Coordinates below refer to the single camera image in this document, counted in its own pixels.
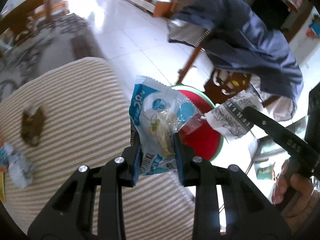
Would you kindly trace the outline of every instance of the metal rivet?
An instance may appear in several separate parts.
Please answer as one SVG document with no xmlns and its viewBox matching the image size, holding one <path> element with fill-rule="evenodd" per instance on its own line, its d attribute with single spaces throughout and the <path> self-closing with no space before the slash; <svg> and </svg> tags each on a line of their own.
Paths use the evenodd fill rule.
<svg viewBox="0 0 320 240">
<path fill-rule="evenodd" d="M 86 166 L 86 165 L 81 165 L 81 166 L 78 168 L 78 170 L 79 170 L 80 172 L 85 172 L 85 171 L 87 171 L 87 169 L 88 169 L 88 166 Z"/>
<path fill-rule="evenodd" d="M 201 158 L 200 156 L 194 156 L 194 157 L 192 158 L 192 160 L 193 160 L 195 163 L 200 163 L 200 162 L 202 162 L 202 158 Z"/>
<path fill-rule="evenodd" d="M 117 158 L 115 158 L 115 162 L 116 163 L 123 163 L 124 162 L 124 158 L 123 157 L 117 157 Z"/>
<path fill-rule="evenodd" d="M 238 167 L 237 165 L 234 165 L 234 164 L 231 164 L 231 165 L 229 166 L 229 169 L 230 169 L 231 171 L 234 171 L 234 172 L 239 171 L 239 167 Z"/>
</svg>

